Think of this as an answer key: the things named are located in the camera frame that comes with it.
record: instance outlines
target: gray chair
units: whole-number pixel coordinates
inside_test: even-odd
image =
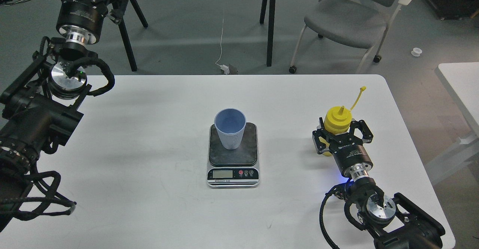
[[[373,61],[378,63],[381,60],[379,51],[384,42],[394,18],[402,5],[408,5],[411,0],[371,0],[384,7],[391,7],[397,4],[397,8],[391,17],[379,12],[376,9],[351,0],[319,0],[315,7],[304,17],[304,27],[299,35],[298,43],[289,65],[289,72],[296,73],[294,65],[296,53],[308,27],[318,33],[319,38],[328,38],[337,43],[355,48],[366,49],[356,73],[359,73],[361,66],[367,56],[378,43],[379,48]]]

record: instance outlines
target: white plastic cap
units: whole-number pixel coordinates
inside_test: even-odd
[[[413,48],[411,51],[411,55],[414,55],[414,56],[420,56],[421,53],[422,53],[422,50],[417,47]]]

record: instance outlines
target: blue cup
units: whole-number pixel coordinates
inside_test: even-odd
[[[214,126],[224,148],[234,150],[241,144],[246,117],[237,109],[224,109],[214,118]]]

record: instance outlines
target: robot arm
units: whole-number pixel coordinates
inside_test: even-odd
[[[118,7],[109,13],[107,6],[113,3]],[[33,54],[33,63],[0,95],[0,103],[5,105],[2,116],[9,120],[0,129],[0,231],[12,217],[31,220],[38,215],[73,212],[76,203],[57,192],[60,174],[38,173],[36,163],[42,151],[53,154],[59,145],[67,143],[82,119],[77,109],[87,95],[98,96],[113,88],[115,77],[110,68],[86,46],[99,41],[105,17],[115,24],[122,21],[127,3],[128,0],[62,0],[57,30],[63,37],[43,37],[40,50]],[[108,80],[106,86],[93,91],[85,73],[91,65],[99,67]],[[52,95],[76,100],[65,106],[53,100]],[[53,178],[51,184],[43,181],[47,177]],[[45,196],[27,197],[33,186]],[[20,211],[25,202],[40,204],[33,211]],[[52,203],[68,209],[45,212]]]
[[[361,131],[361,138],[354,135],[356,129]],[[320,137],[330,144],[329,149]],[[342,176],[349,178],[348,182],[331,188],[321,204],[320,227],[328,244],[334,249],[338,248],[327,234],[322,218],[326,201],[334,195],[345,201],[344,214],[347,220],[357,229],[367,230],[377,249],[442,248],[441,236],[445,234],[445,230],[439,222],[401,193],[389,198],[369,176],[368,171],[373,167],[373,163],[363,143],[370,143],[372,140],[373,134],[363,120],[352,121],[349,132],[334,135],[325,129],[320,118],[318,130],[313,131],[316,152],[331,152]],[[351,215],[350,207],[353,204],[358,208],[359,221]],[[398,218],[403,226],[386,232],[384,228],[394,218]]]

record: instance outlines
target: desk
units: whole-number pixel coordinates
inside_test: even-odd
[[[89,76],[94,88],[103,77]],[[77,201],[70,216],[12,220],[0,248],[328,248],[318,224],[324,194],[344,182],[311,132],[332,106],[352,105],[374,133],[365,145],[376,183],[401,192],[454,236],[383,77],[378,75],[117,76],[88,97],[66,147],[43,154],[39,171],[62,174],[59,191]],[[238,108],[258,128],[260,184],[207,186],[209,128]],[[341,248],[373,248],[331,198],[325,224]]]
[[[472,131],[426,164],[433,184],[469,165],[479,154],[479,63],[440,64],[436,74]]]

